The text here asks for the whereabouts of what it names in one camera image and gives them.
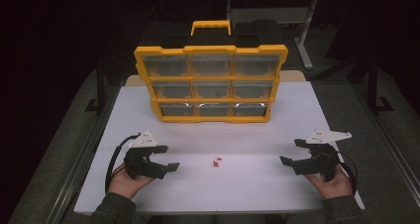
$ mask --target desk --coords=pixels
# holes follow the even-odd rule
[[[180,162],[180,166],[140,191],[133,199],[139,212],[291,213],[321,209],[315,188],[283,166],[279,155],[308,158],[307,150],[296,148],[293,140],[307,138],[314,129],[329,130],[327,121],[310,82],[282,82],[276,98],[267,123],[162,123],[152,112],[144,86],[121,88],[74,211],[88,214],[96,209],[105,195],[105,174],[115,148],[126,137],[147,129],[161,145],[169,146],[166,154],[152,155],[151,160]],[[116,166],[127,150],[125,146]],[[217,158],[222,161],[215,168]],[[357,201],[364,207],[359,195]]]

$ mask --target yellow handle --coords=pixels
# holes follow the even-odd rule
[[[191,36],[194,36],[196,28],[227,28],[228,34],[231,35],[231,22],[229,20],[195,21],[192,23]]]

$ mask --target transparent drawer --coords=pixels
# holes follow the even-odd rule
[[[232,55],[192,55],[188,57],[193,76],[230,76]]]
[[[195,107],[201,117],[229,116],[229,103],[196,103]]]
[[[194,116],[192,103],[160,103],[163,116]]]
[[[280,55],[235,56],[235,75],[275,76]]]
[[[234,98],[269,98],[272,81],[234,81]]]
[[[231,94],[230,81],[193,81],[192,87],[198,98],[228,98]]]
[[[264,116],[266,108],[266,103],[235,103],[232,113],[235,117]]]
[[[149,76],[187,76],[186,56],[142,56]]]
[[[188,81],[152,82],[157,98],[190,98],[191,87]]]

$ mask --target person's left hand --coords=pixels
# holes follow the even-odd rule
[[[108,192],[114,192],[125,196],[129,199],[132,199],[136,196],[137,192],[142,189],[144,186],[151,183],[155,180],[152,177],[137,176],[135,179],[132,179],[126,172],[125,164],[122,163],[120,166],[114,169],[109,184]]]

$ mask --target sleeve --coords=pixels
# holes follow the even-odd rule
[[[363,214],[353,196],[330,198],[322,201],[325,223],[327,224],[371,224]]]
[[[116,193],[108,192],[96,211],[89,217],[88,224],[132,223],[136,204]]]

